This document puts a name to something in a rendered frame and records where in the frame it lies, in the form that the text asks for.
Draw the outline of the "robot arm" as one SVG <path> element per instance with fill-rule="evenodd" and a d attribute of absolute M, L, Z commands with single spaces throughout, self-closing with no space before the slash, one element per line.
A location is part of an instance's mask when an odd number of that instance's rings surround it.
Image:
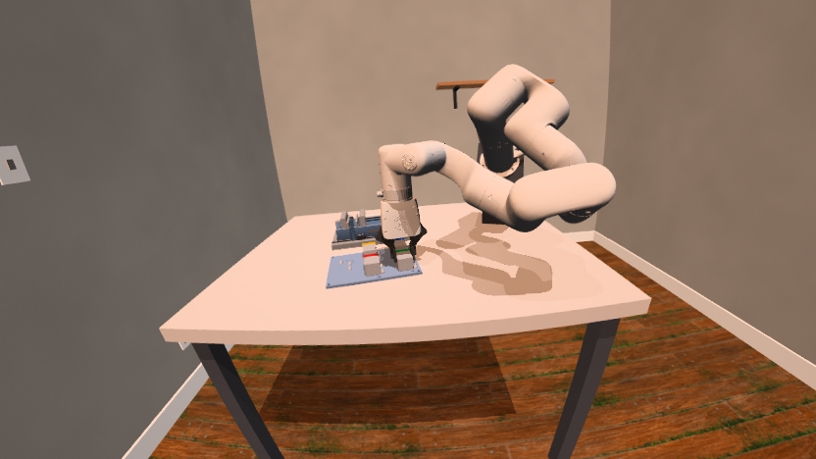
<path fill-rule="evenodd" d="M 467 112 L 483 150 L 480 164 L 438 141 L 382 146 L 378 197 L 409 199 L 411 177 L 437 170 L 459 185 L 467 204 L 520 232 L 535 230 L 557 215 L 570 224 L 583 222 L 614 197 L 611 172 L 588 163 L 579 147 L 558 131 L 570 114 L 564 95 L 526 69 L 504 67 L 473 95 Z M 507 180 L 525 155 L 544 172 L 515 183 Z"/>

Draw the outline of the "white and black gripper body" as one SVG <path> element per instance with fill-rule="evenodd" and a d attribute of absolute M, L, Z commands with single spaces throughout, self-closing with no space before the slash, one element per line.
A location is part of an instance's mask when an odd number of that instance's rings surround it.
<path fill-rule="evenodd" d="M 387 240 L 417 236 L 421 220 L 416 197 L 381 202 L 382 235 Z"/>

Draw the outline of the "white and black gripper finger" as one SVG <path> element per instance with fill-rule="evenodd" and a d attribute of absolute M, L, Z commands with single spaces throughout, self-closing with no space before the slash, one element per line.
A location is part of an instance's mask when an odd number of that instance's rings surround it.
<path fill-rule="evenodd" d="M 421 229 L 422 229 L 422 231 L 421 231 L 421 233 L 419 235 L 410 237 L 410 240 L 411 239 L 412 240 L 409 243 L 409 248 L 410 248 L 410 252 L 411 252 L 411 254 L 413 256 L 413 260 L 415 259 L 415 255 L 416 255 L 417 242 L 422 238 L 422 236 L 424 236 L 428 232 L 422 224 L 421 224 Z"/>
<path fill-rule="evenodd" d="M 384 237 L 382 237 L 382 235 L 383 235 L 383 232 L 382 232 L 382 226 L 381 226 L 378 233 L 377 233 L 377 235 L 376 235 L 376 240 L 379 241 L 379 242 L 382 242 L 387 247 L 389 247 L 391 259 L 394 260 L 394 263 L 397 262 L 396 249 L 395 249 L 395 246 L 394 246 L 394 239 L 387 240 L 387 239 L 384 239 Z"/>

